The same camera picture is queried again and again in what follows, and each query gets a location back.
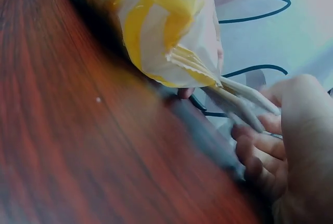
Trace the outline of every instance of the wood grain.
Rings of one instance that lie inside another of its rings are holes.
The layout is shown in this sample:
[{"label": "wood grain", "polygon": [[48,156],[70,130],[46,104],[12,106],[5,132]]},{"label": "wood grain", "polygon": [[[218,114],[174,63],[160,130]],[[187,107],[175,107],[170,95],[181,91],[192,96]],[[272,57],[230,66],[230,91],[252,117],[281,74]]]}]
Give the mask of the wood grain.
[{"label": "wood grain", "polygon": [[0,223],[267,220],[231,147],[94,21],[73,0],[0,0]]}]

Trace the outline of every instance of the plastic bag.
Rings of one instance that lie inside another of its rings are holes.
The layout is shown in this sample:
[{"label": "plastic bag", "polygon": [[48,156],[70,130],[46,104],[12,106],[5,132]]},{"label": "plastic bag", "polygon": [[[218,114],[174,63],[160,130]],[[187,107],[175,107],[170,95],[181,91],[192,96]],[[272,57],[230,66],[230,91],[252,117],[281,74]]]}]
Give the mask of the plastic bag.
[{"label": "plastic bag", "polygon": [[168,87],[220,86],[214,5],[205,0],[83,0],[119,32],[132,63]]}]

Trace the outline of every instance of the finger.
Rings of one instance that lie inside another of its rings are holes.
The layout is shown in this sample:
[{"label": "finger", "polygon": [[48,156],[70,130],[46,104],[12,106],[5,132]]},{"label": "finger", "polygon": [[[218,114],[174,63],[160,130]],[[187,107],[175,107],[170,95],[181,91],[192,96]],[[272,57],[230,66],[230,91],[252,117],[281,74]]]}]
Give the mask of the finger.
[{"label": "finger", "polygon": [[268,154],[269,156],[279,160],[284,160],[286,158],[284,143],[281,139],[267,134],[259,134],[251,127],[234,126],[232,129],[232,138],[234,138],[237,142],[239,142],[240,139],[246,138],[247,142],[251,143],[257,149]]},{"label": "finger", "polygon": [[218,58],[217,67],[219,69],[220,74],[222,74],[224,54],[223,54],[223,47],[222,47],[222,43],[221,43],[220,24],[219,24],[219,20],[217,18],[216,10],[214,10],[213,22],[214,22],[215,31],[216,31],[217,58]]},{"label": "finger", "polygon": [[222,74],[222,68],[223,68],[223,49],[222,44],[220,41],[217,42],[217,67],[219,69],[220,74]]},{"label": "finger", "polygon": [[265,127],[265,130],[272,134],[282,135],[281,116],[268,113],[258,116],[259,121]]},{"label": "finger", "polygon": [[193,94],[194,90],[194,88],[178,89],[178,96],[182,99],[188,99]]},{"label": "finger", "polygon": [[260,159],[265,169],[275,174],[283,161],[265,153],[253,145],[253,140],[247,136],[241,136],[237,140],[236,155],[239,161],[245,165],[249,157],[255,156]]},{"label": "finger", "polygon": [[275,200],[276,177],[263,167],[259,158],[253,156],[247,159],[244,178],[256,186],[269,199]]},{"label": "finger", "polygon": [[331,152],[333,102],[315,77],[297,76],[263,94],[282,106],[281,125],[290,168],[304,157],[320,159],[314,152]]}]

